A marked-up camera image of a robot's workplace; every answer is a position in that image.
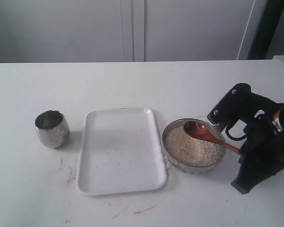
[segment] white table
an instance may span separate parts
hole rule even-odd
[[[171,167],[155,192],[86,197],[75,188],[89,112],[147,106],[162,133],[175,119],[207,115],[239,82],[284,102],[279,60],[0,64],[0,227],[284,226],[284,170],[243,196],[230,185],[239,164],[229,151],[206,175]],[[71,127],[58,150],[44,147],[34,129],[48,109],[61,110]]]

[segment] white plastic tray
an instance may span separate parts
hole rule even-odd
[[[84,195],[155,190],[166,182],[154,112],[146,107],[89,113],[76,187]]]

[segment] rectangular tray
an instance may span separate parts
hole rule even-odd
[[[147,107],[89,113],[76,187],[84,195],[155,190],[166,169],[154,112]]]

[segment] uncooked rice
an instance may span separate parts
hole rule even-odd
[[[166,135],[165,147],[174,159],[189,166],[209,166],[223,155],[222,146],[190,137],[183,126],[172,129]]]

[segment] metal cup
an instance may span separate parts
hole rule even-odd
[[[35,128],[41,143],[49,148],[60,147],[70,137],[70,127],[57,110],[48,110],[37,116]]]

